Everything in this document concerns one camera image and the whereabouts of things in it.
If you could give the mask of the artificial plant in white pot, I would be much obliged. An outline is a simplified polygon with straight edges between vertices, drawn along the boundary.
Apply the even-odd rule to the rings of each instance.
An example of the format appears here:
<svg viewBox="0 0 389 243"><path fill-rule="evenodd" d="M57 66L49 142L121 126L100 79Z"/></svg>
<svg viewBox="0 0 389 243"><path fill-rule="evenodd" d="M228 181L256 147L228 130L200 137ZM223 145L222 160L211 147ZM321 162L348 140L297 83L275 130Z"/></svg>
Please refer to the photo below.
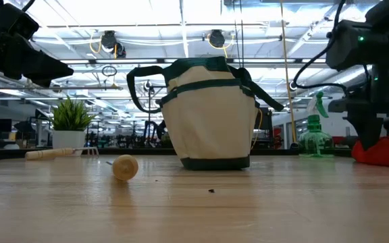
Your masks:
<svg viewBox="0 0 389 243"><path fill-rule="evenodd" d="M53 149L78 149L85 145L85 130L94 115L88 114L84 101L66 97L56 108L52 108L52 116L49 119L53 127Z"/></svg>

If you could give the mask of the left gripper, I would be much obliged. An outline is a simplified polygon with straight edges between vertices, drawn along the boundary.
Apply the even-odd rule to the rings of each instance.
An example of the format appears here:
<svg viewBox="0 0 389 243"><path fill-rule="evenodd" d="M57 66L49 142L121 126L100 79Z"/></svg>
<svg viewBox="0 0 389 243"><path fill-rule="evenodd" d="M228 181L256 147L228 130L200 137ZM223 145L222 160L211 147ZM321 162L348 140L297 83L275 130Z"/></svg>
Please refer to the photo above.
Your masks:
<svg viewBox="0 0 389 243"><path fill-rule="evenodd" d="M34 84L48 88L51 81L71 76L74 70L66 63L36 51L28 40L19 34L2 34L0 39L0 72L19 80L22 76Z"/></svg>

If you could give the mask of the wooden handled hand rake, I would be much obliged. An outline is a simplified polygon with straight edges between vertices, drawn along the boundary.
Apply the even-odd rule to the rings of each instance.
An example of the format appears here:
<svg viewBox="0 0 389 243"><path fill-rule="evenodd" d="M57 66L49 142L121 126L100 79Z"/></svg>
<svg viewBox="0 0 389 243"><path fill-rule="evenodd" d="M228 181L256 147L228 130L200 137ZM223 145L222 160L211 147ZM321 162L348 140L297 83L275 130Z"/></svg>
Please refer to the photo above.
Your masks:
<svg viewBox="0 0 389 243"><path fill-rule="evenodd" d="M88 156L99 157L98 149L95 147L82 148L56 148L41 151L30 151L25 154L27 161L36 161L43 159L54 159L57 157L79 157L84 151Z"/></svg>

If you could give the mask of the hanging black hoop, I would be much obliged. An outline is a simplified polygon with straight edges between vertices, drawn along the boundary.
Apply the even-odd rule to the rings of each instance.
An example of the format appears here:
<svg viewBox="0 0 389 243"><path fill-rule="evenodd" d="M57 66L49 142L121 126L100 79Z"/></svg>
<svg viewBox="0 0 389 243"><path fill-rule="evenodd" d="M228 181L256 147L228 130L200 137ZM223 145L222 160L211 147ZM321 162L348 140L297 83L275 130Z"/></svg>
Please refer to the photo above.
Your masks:
<svg viewBox="0 0 389 243"><path fill-rule="evenodd" d="M101 69L101 73L106 76L106 77L112 77L112 76L115 76L118 71L115 67L113 67L112 65L106 65L104 66L102 69Z"/></svg>

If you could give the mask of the wooden handled narrow trowel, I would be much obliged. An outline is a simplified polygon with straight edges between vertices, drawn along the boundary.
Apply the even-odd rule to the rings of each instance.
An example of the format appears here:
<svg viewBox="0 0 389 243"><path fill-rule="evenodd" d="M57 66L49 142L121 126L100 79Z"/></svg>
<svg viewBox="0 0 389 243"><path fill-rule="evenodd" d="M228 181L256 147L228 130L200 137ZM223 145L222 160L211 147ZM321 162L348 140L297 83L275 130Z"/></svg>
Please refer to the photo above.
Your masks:
<svg viewBox="0 0 389 243"><path fill-rule="evenodd" d="M121 181L131 180L138 172L138 162L132 155L121 155L106 164L111 166L114 177Z"/></svg>

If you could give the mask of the black aluminium table frame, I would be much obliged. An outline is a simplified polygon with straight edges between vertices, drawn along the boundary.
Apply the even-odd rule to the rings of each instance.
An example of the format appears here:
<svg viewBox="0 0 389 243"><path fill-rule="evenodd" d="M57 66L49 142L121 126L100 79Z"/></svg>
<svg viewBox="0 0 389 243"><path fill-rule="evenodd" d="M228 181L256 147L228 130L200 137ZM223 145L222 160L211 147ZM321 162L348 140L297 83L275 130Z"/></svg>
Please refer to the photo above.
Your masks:
<svg viewBox="0 0 389 243"><path fill-rule="evenodd" d="M30 151L38 151L38 149L0 149L0 160L24 158L25 154ZM170 148L100 148L98 151L100 155L176 155L174 149ZM337 148L330 150L329 153L339 157L351 157L349 148ZM298 151L291 149L253 149L251 155L298 155Z"/></svg>

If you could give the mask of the cream canvas gardening bag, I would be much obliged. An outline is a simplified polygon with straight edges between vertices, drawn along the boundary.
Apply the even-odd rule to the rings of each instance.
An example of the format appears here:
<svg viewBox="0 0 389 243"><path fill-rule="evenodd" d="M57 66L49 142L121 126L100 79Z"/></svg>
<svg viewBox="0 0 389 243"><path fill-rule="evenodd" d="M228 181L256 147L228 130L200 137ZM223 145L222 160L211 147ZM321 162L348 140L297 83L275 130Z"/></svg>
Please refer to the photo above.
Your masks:
<svg viewBox="0 0 389 243"><path fill-rule="evenodd" d="M143 111L135 80L160 74L167 93L159 108L172 146L185 169L239 170L250 165L259 100L277 111L283 105L252 81L248 70L225 57L178 59L168 67L136 67L126 81L133 103Z"/></svg>

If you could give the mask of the red gardening gloves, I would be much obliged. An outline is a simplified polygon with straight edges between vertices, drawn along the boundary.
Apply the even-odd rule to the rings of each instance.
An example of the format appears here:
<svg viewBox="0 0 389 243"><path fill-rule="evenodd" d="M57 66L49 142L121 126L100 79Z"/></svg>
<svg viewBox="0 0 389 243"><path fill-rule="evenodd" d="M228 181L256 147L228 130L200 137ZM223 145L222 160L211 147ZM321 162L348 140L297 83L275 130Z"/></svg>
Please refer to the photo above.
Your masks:
<svg viewBox="0 0 389 243"><path fill-rule="evenodd" d="M382 137L367 150L364 150L358 140L351 152L352 158L358 163L389 167L389 136Z"/></svg>

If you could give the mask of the green plastic spray bottle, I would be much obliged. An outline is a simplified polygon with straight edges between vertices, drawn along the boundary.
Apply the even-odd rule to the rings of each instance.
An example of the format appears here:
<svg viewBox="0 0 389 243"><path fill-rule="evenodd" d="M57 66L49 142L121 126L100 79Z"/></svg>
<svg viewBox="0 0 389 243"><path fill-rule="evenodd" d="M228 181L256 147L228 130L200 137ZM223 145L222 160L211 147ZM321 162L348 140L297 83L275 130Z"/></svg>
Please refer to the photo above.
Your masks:
<svg viewBox="0 0 389 243"><path fill-rule="evenodd" d="M321 117L329 118L323 106L323 92L319 91L307 105L307 130L299 137L300 155L304 157L333 157L334 141L321 126Z"/></svg>

